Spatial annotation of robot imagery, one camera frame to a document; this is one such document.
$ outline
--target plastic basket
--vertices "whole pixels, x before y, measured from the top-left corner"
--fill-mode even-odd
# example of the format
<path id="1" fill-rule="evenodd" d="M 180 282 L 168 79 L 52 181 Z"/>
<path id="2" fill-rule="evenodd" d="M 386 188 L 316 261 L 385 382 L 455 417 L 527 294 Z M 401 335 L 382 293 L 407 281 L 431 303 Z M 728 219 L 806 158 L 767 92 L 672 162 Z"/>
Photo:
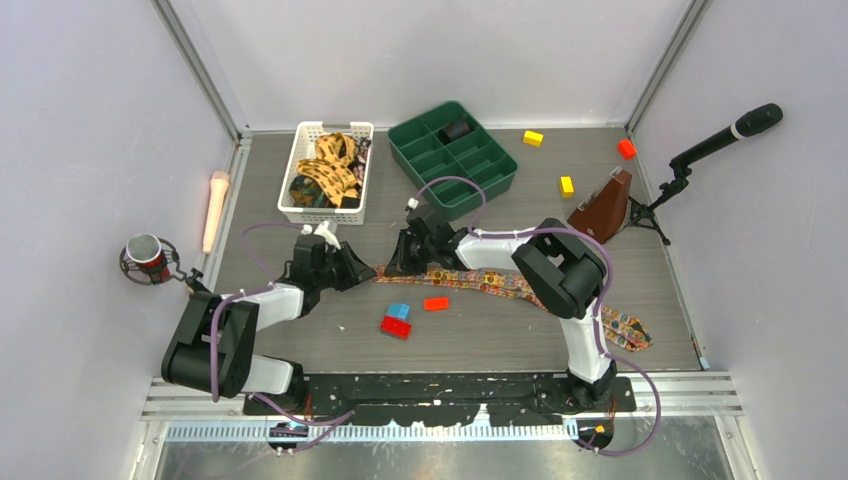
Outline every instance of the plastic basket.
<path id="1" fill-rule="evenodd" d="M 365 223 L 365 201 L 368 199 L 368 179 L 371 177 L 371 159 L 374 153 L 374 125 L 368 122 L 350 122 L 350 126 L 327 126 L 324 122 L 301 122 L 294 135 L 294 144 L 289 163 L 286 166 L 286 176 L 280 189 L 277 208 L 286 214 L 293 223 L 319 223 L 324 220 L 335 220 L 340 225 L 362 225 Z M 350 135 L 357 141 L 362 138 L 371 139 L 368 158 L 365 162 L 365 179 L 362 181 L 362 198 L 357 208 L 304 208 L 294 206 L 294 200 L 289 193 L 289 185 L 297 176 L 297 162 L 308 158 L 309 146 L 322 135 L 341 132 Z"/>

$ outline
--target white wall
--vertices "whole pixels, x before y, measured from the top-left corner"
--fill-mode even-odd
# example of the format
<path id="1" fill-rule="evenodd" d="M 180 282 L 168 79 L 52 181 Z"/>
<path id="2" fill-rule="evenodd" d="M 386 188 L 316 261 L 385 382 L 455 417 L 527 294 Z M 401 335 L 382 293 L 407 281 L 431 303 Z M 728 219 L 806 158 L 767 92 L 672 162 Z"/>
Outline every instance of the white wall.
<path id="1" fill-rule="evenodd" d="M 185 305 L 118 252 L 191 266 L 231 147 L 148 1 L 3 2 L 0 85 L 0 476 L 114 480 Z"/>
<path id="2" fill-rule="evenodd" d="M 175 0 L 254 130 L 392 126 L 449 99 L 489 125 L 623 124 L 689 0 Z"/>
<path id="3" fill-rule="evenodd" d="M 713 2 L 636 135 L 656 186 L 675 154 L 783 107 L 658 211 L 706 355 L 730 369 L 779 479 L 848 468 L 846 18 L 838 0 Z"/>

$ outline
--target gray floor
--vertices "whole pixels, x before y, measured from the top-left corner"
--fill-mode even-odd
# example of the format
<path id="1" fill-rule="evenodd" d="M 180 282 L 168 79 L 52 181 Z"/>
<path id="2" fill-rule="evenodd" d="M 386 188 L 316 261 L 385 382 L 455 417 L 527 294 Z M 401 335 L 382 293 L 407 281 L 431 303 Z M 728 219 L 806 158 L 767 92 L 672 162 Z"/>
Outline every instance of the gray floor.
<path id="1" fill-rule="evenodd" d="M 634 175 L 634 197 L 646 195 L 639 171 L 624 162 L 616 143 L 620 128 L 542 130 L 541 148 L 525 145 L 523 132 L 495 130 L 493 136 L 519 163 L 512 188 L 494 199 L 479 226 L 513 230 L 537 225 L 546 217 L 561 220 L 616 166 Z M 286 220 L 277 210 L 293 135 L 254 137 L 221 263 L 216 290 L 232 292 L 267 282 L 244 253 L 239 234 L 247 226 Z M 385 133 L 375 136 L 374 162 L 365 225 L 340 227 L 368 264 L 386 263 L 404 226 L 403 207 L 415 192 L 412 182 L 391 157 Z M 560 197 L 558 180 L 570 175 L 576 194 Z M 454 222 L 467 224 L 470 216 Z M 250 243 L 282 272 L 291 258 L 296 232 L 267 228 L 251 232 Z M 654 338 L 645 351 L 628 353 L 611 346 L 650 370 L 695 370 L 698 361 L 683 318 L 671 274 L 657 236 L 629 229 L 608 245 L 615 279 L 606 305 L 642 319 Z M 448 295 L 451 308 L 424 312 L 429 296 Z M 393 302 L 412 306 L 412 334 L 402 341 L 383 335 L 380 321 Z M 477 291 L 443 287 L 367 284 L 343 294 L 326 291 L 321 303 L 302 319 L 275 325 L 257 335 L 257 353 L 300 362 L 309 372 L 436 372 L 565 370 L 567 352 L 559 323 L 535 306 Z"/>

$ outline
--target red block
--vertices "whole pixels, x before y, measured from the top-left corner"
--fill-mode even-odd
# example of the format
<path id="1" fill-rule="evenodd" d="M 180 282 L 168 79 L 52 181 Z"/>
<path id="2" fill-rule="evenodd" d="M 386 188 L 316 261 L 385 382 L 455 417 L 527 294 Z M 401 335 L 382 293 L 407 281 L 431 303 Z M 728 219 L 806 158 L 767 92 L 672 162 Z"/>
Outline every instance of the red block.
<path id="1" fill-rule="evenodd" d="M 424 310 L 427 310 L 428 312 L 446 310 L 448 307 L 450 307 L 450 300 L 448 300 L 448 297 L 433 297 L 424 300 Z"/>
<path id="2" fill-rule="evenodd" d="M 386 315 L 383 317 L 383 323 L 380 324 L 380 331 L 386 335 L 406 340 L 409 338 L 409 332 L 412 331 L 412 325 Z"/>
<path id="3" fill-rule="evenodd" d="M 618 142 L 618 153 L 620 153 L 625 160 L 630 160 L 636 156 L 636 147 L 633 146 L 630 140 L 625 138 Z"/>

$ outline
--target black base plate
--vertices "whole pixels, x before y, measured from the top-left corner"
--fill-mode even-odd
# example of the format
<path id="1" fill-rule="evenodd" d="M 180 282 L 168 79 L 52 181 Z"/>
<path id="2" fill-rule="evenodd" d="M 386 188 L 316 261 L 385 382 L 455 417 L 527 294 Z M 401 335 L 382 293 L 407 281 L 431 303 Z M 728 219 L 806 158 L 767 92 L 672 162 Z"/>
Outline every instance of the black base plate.
<path id="1" fill-rule="evenodd" d="M 354 425 L 382 426 L 394 420 L 409 426 L 466 425 L 486 405 L 492 426 L 561 424 L 559 414 L 606 412 L 614 398 L 618 412 L 636 410 L 630 379 L 616 377 L 610 395 L 592 408 L 573 405 L 563 374 L 458 373 L 458 374 L 318 374 L 309 375 L 312 414 L 338 416 L 356 409 Z M 269 396 L 283 408 L 303 413 L 284 395 Z M 245 400 L 245 415 L 275 415 L 256 400 Z"/>

